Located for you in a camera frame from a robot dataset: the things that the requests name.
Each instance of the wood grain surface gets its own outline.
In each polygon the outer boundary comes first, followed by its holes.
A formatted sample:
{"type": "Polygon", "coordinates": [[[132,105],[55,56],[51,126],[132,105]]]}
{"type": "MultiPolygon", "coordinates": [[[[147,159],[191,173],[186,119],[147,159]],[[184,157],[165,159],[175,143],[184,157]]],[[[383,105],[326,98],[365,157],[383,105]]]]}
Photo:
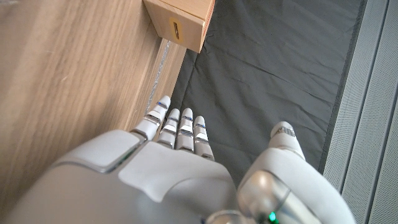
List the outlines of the wood grain surface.
{"type": "Polygon", "coordinates": [[[184,54],[140,0],[1,0],[0,218],[67,151],[171,96],[184,54]]]}

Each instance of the white robotic hand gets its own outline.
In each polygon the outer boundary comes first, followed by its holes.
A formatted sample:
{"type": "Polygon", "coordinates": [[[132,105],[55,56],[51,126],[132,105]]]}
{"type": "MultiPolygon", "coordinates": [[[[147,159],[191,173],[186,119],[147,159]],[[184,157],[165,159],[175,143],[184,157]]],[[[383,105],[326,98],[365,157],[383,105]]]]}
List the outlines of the white robotic hand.
{"type": "Polygon", "coordinates": [[[243,216],[256,223],[355,223],[341,195],[305,162],[293,127],[284,121],[272,129],[269,148],[244,176],[237,198],[241,213],[217,212],[207,223],[252,223],[243,216]]]}
{"type": "Polygon", "coordinates": [[[104,133],[61,157],[6,223],[354,223],[289,123],[274,127],[237,192],[191,109],[172,110],[153,141],[169,106],[165,96],[130,133],[104,133]]]}
{"type": "MultiPolygon", "coordinates": [[[[169,106],[170,98],[164,96],[155,108],[144,116],[144,119],[133,129],[133,132],[143,135],[147,140],[152,140],[169,106]]],[[[184,150],[213,161],[214,157],[208,143],[205,119],[198,116],[193,123],[193,112],[190,108],[187,108],[181,115],[180,126],[178,127],[179,117],[180,111],[178,109],[173,109],[170,112],[157,142],[171,149],[184,150]]]]}

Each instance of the wooden cabinet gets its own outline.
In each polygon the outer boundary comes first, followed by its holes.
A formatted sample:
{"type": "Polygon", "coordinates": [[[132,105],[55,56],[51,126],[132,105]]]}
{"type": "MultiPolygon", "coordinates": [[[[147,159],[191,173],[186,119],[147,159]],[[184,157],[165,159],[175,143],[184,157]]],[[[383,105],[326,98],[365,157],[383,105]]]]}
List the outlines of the wooden cabinet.
{"type": "Polygon", "coordinates": [[[0,217],[57,158],[171,96],[185,50],[140,0],[0,0],[0,217]]]}

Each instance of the robotic finger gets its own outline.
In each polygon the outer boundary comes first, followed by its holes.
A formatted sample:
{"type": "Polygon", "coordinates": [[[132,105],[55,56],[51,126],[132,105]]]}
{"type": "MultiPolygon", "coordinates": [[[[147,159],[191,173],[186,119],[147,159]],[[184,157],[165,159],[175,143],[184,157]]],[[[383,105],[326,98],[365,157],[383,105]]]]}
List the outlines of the robotic finger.
{"type": "Polygon", "coordinates": [[[170,112],[169,118],[167,118],[166,124],[161,130],[157,142],[163,144],[166,147],[174,149],[175,137],[177,133],[178,117],[180,116],[180,111],[178,109],[173,109],[170,112]]]}
{"type": "Polygon", "coordinates": [[[193,148],[193,113],[190,108],[185,109],[181,115],[180,128],[177,135],[176,150],[185,150],[194,153],[193,148]]]}

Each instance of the gray floor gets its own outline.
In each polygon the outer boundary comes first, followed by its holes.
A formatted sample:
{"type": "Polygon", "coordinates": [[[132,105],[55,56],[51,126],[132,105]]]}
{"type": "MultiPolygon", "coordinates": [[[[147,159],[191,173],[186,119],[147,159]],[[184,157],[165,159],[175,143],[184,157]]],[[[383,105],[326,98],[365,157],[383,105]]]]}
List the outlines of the gray floor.
{"type": "Polygon", "coordinates": [[[204,116],[215,159],[236,184],[279,121],[323,170],[361,2],[217,0],[202,52],[185,56],[171,108],[204,116]]]}
{"type": "Polygon", "coordinates": [[[368,0],[324,176],[358,223],[398,223],[398,2],[368,0]]]}

